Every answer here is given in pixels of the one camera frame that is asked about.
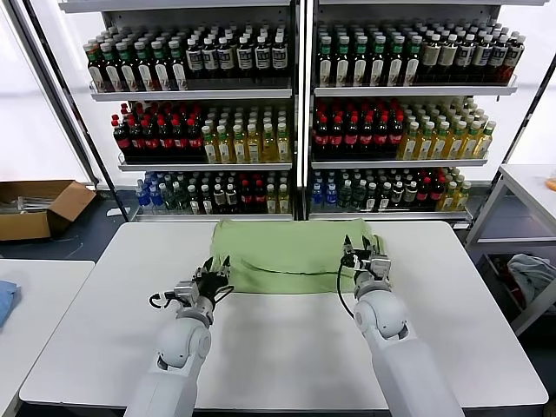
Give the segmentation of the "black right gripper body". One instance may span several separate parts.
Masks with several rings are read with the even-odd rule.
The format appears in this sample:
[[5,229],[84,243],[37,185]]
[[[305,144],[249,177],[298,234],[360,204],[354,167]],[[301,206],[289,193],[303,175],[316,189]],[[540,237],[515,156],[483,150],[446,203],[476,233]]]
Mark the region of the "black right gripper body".
[[354,249],[351,256],[342,256],[341,265],[353,270],[353,280],[356,283],[361,275],[372,276],[371,258],[363,249]]

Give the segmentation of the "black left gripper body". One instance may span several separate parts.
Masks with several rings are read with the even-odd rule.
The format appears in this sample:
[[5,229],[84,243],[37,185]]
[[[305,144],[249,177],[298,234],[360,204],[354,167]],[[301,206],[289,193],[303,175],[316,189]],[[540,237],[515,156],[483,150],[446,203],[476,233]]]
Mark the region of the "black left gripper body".
[[211,271],[202,278],[195,278],[199,295],[207,298],[213,305],[223,300],[235,290],[235,286],[229,283],[229,278],[217,275],[218,271]]

